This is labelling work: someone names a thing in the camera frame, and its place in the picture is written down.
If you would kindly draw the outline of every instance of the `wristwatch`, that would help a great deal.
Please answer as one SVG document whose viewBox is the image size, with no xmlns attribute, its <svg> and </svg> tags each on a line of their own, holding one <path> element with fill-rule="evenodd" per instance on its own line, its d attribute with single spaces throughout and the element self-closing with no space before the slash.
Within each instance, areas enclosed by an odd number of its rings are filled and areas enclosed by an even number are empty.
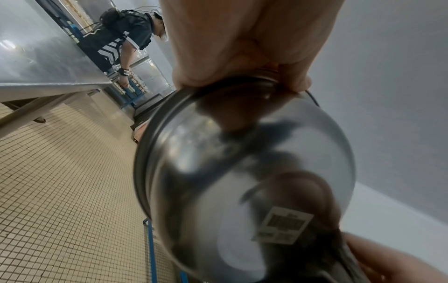
<svg viewBox="0 0 448 283">
<path fill-rule="evenodd" d="M 131 74 L 131 71 L 120 68 L 120 69 L 118 69 L 118 73 L 122 76 L 129 76 Z"/>
</svg>

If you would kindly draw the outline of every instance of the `stainless steel bowl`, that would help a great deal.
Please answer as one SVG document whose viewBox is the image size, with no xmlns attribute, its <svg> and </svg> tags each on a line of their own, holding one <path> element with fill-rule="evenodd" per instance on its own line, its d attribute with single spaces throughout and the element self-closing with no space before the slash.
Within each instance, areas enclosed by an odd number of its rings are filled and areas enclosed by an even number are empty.
<svg viewBox="0 0 448 283">
<path fill-rule="evenodd" d="M 152 116 L 136 192 L 172 259 L 207 282 L 256 282 L 338 228 L 355 185 L 339 126 L 274 73 L 182 89 Z"/>
</svg>

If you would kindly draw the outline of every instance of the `barcode sticker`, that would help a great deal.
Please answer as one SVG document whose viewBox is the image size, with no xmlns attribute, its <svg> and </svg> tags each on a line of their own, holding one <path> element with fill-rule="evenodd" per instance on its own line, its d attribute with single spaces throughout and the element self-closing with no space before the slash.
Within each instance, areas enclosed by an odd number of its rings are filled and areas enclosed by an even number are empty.
<svg viewBox="0 0 448 283">
<path fill-rule="evenodd" d="M 273 207 L 261 223 L 253 241 L 292 245 L 313 215 L 283 207 Z"/>
</svg>

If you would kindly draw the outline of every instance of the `tiled floor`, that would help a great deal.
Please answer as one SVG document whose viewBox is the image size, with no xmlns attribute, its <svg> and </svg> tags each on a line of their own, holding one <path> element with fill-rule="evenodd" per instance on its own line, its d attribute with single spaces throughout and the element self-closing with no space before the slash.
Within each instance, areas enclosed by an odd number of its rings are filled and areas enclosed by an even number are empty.
<svg viewBox="0 0 448 283">
<path fill-rule="evenodd" d="M 132 122 L 102 93 L 43 116 L 0 140 L 0 283 L 150 282 Z"/>
</svg>

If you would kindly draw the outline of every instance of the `metal counter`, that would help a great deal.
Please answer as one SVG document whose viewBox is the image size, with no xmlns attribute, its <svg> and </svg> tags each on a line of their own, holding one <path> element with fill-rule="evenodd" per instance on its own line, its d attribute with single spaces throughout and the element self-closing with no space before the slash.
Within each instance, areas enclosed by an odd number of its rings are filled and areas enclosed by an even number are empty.
<svg viewBox="0 0 448 283">
<path fill-rule="evenodd" d="M 0 102 L 111 85 L 34 0 L 0 7 Z"/>
</svg>

